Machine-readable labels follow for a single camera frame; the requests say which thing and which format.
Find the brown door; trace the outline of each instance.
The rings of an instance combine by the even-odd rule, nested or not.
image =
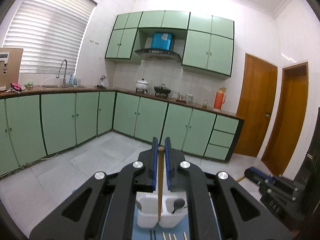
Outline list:
[[[308,64],[282,70],[282,85],[276,121],[262,157],[274,174],[282,174],[297,145],[308,98]]]
[[[244,77],[237,116],[244,125],[235,153],[256,157],[269,125],[276,95],[277,67],[245,55]]]

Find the window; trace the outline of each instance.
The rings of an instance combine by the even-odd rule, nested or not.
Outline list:
[[[92,0],[23,0],[3,47],[23,48],[21,73],[57,74],[66,59],[73,75],[95,6]]]

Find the white tile floor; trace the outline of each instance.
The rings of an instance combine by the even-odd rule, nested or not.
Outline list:
[[[151,149],[151,145],[115,132],[107,133],[51,160],[1,179],[0,199],[17,226],[29,236],[34,226],[96,171],[107,174],[118,172],[137,160],[141,151],[148,149]],[[226,171],[234,179],[241,177],[244,170],[251,166],[270,173],[260,160],[238,154],[233,154],[228,164],[187,155],[186,160],[212,174]],[[240,184],[252,196],[260,199],[255,184],[248,179],[242,180]]]

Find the gooseneck faucet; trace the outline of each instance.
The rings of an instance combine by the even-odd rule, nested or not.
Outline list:
[[[65,86],[65,85],[66,85],[66,73],[67,73],[67,66],[68,66],[68,62],[67,62],[66,59],[62,60],[61,66],[60,66],[60,69],[59,69],[59,72],[58,72],[58,74],[56,75],[56,78],[59,78],[59,74],[60,74],[60,71],[61,71],[61,68],[62,68],[62,65],[63,65],[64,62],[66,62],[66,68],[65,68],[65,70],[64,70],[62,86]]]

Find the silver bolt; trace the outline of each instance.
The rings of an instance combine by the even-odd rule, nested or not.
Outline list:
[[[104,176],[105,176],[105,174],[104,174],[103,171],[98,171],[98,172],[96,172],[95,175],[94,175],[94,177],[95,177],[96,179],[103,179]]]
[[[133,165],[133,167],[139,169],[139,168],[141,168],[143,166],[143,162],[136,161],[132,165]]]
[[[225,171],[220,171],[220,172],[218,173],[218,177],[219,177],[220,179],[227,179],[227,178],[229,177],[229,175],[228,175],[228,173],[226,173]]]
[[[180,167],[182,167],[184,169],[187,169],[190,166],[191,166],[190,162],[187,162],[187,161],[180,162]]]

